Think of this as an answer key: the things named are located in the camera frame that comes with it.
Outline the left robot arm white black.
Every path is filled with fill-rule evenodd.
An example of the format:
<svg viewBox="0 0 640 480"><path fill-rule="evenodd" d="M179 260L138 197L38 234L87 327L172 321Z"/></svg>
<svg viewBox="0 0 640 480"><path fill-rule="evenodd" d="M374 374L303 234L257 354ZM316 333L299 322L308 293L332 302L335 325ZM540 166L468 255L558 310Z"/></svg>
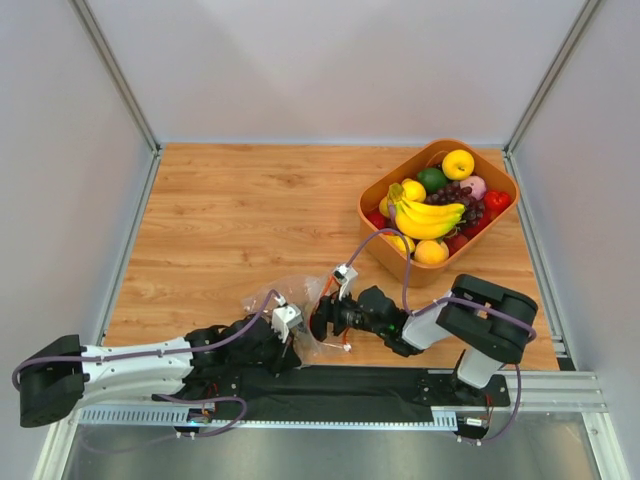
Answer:
<svg viewBox="0 0 640 480"><path fill-rule="evenodd" d="M19 424L36 428L111 400L229 395L230 382L245 367L277 375L301 364L291 341L281 340L265 318L246 317L157 344L83 346L78 335L64 335L21 363L12 380Z"/></svg>

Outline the yellow banana bunch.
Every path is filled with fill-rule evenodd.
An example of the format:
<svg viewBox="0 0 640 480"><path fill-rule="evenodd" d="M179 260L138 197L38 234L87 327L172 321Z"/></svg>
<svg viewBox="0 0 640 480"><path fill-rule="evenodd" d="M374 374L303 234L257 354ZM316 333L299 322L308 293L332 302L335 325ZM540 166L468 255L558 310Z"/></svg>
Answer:
<svg viewBox="0 0 640 480"><path fill-rule="evenodd" d="M409 200L399 183L389 187L387 205L390 218L398 230L417 240L444 237L462 220L466 211L461 203L427 205Z"/></svg>

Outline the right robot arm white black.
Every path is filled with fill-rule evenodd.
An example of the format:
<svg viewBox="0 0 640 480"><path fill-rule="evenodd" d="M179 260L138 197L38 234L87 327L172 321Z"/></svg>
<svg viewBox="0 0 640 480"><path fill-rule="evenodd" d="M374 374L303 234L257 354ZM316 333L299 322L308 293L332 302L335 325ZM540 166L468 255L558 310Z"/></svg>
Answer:
<svg viewBox="0 0 640 480"><path fill-rule="evenodd" d="M518 365L526 346L537 336L533 323L538 304L529 296L481 278L461 274L444 296L407 312L376 286L354 299L348 294L321 297L310 320L318 341L360 330L379 337L402 357L418 355L455 337L467 350L455 378L471 387L486 387L504 365Z"/></svg>

